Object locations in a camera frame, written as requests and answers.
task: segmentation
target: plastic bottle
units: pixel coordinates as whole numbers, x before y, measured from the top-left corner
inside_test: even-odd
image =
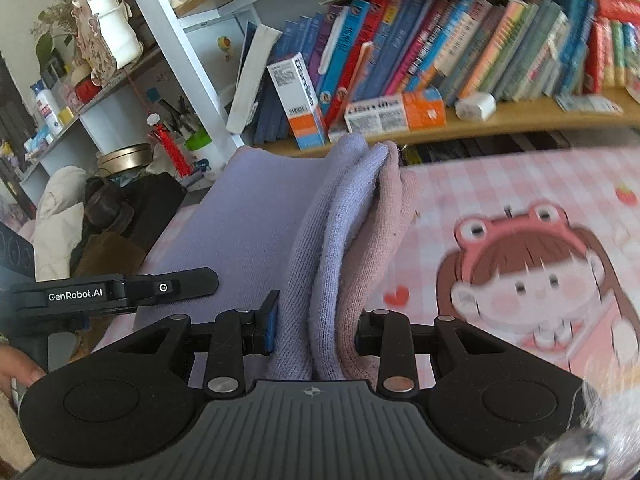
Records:
[[[56,137],[60,134],[64,126],[62,125],[62,121],[58,119],[60,107],[56,103],[51,90],[44,85],[42,79],[36,84],[31,85],[31,90],[36,94],[36,106],[38,107],[40,115],[47,123],[53,136]]]

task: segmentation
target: black device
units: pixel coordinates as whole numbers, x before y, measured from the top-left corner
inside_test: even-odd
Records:
[[[28,245],[23,248],[24,254],[31,250],[33,269],[33,248],[24,243]],[[7,265],[0,258],[0,266],[4,267],[0,270],[11,270]],[[109,274],[49,282],[14,280],[8,290],[0,291],[0,332],[12,346],[48,370],[50,334],[82,330],[89,317],[125,314],[135,312],[139,306],[208,296],[217,288],[218,276],[207,267],[157,276]]]
[[[258,380],[243,356],[273,351],[277,291],[260,309],[191,325],[171,316],[56,370],[24,396],[38,459],[22,480],[493,479],[487,460],[578,425],[582,381],[463,321],[412,325],[364,312],[367,381]],[[187,379],[208,352],[201,388]],[[415,353],[436,385],[418,389]]]

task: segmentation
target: toothpaste box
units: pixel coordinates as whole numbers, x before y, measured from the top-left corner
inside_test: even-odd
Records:
[[[349,132],[364,136],[447,125],[444,102],[435,88],[374,97],[347,106]]]
[[[270,64],[267,69],[301,150],[322,146],[326,127],[302,54]]]

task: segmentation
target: silver bolt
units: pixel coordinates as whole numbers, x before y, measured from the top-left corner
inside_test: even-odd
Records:
[[[215,377],[207,383],[207,388],[217,394],[230,394],[238,389],[238,381],[233,377]]]
[[[390,392],[405,394],[414,389],[415,383],[409,377],[396,375],[386,378],[382,385]]]

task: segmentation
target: white eraser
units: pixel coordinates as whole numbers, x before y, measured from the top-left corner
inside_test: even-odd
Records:
[[[484,92],[476,92],[456,102],[456,115],[462,121],[485,121],[494,112],[494,96]]]

